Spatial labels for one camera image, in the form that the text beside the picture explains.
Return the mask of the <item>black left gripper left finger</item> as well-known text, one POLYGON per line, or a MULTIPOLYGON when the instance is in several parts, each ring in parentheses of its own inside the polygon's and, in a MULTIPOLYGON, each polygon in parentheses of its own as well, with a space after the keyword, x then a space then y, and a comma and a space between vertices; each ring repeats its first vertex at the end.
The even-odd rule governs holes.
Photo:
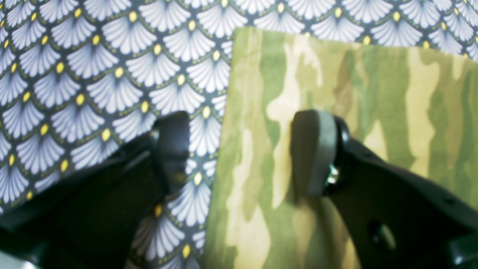
POLYGON ((1 216, 2 269, 123 269, 142 220, 186 183, 189 114, 170 113, 1 216))

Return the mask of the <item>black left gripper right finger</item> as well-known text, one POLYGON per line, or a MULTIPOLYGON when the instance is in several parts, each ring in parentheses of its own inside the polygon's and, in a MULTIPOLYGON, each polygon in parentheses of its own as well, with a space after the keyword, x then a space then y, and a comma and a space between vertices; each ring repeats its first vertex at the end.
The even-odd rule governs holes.
POLYGON ((378 157, 341 117, 296 112, 291 158, 297 191, 330 199, 363 269, 477 268, 477 210, 378 157))

